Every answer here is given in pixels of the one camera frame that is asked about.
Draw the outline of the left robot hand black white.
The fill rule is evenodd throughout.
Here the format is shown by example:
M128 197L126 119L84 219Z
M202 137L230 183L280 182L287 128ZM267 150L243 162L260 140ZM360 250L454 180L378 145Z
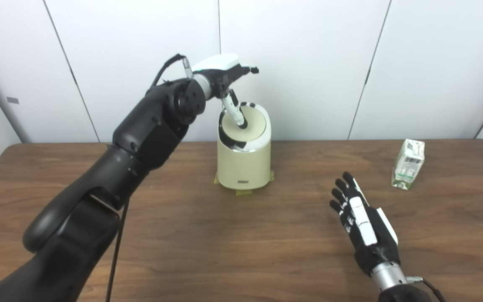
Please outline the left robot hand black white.
M244 65L234 53L218 54L209 57L192 67L194 80L198 81L205 99L220 99L224 109L241 129L248 127L247 119L241 110L240 101L230 85L248 74L259 74L255 65Z

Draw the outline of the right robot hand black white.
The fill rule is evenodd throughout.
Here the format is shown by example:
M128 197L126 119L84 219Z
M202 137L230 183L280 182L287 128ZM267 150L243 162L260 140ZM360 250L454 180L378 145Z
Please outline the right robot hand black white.
M376 266L393 262L400 265L397 236L381 208L370 206L361 187L350 172L335 180L330 208L354 247L357 266L368 276Z

